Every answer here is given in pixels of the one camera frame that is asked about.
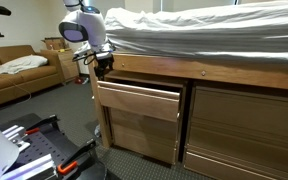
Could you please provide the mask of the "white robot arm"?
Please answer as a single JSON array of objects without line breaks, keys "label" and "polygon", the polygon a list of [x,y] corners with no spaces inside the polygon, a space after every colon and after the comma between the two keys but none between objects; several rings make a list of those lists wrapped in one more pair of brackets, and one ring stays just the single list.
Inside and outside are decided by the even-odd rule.
[{"label": "white robot arm", "polygon": [[112,69],[115,46],[106,35],[101,12],[92,0],[63,0],[63,3],[68,13],[58,26],[60,34],[69,42],[83,42],[74,52],[73,61],[83,60],[85,65],[96,61],[95,75],[103,80],[105,69]]}]

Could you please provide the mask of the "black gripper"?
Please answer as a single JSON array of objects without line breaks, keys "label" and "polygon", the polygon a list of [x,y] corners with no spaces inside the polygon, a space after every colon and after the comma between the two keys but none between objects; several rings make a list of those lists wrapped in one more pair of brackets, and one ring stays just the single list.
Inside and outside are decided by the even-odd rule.
[{"label": "black gripper", "polygon": [[94,67],[95,75],[99,80],[104,79],[106,68],[113,69],[113,56],[111,53],[100,53],[95,55],[97,65]]}]

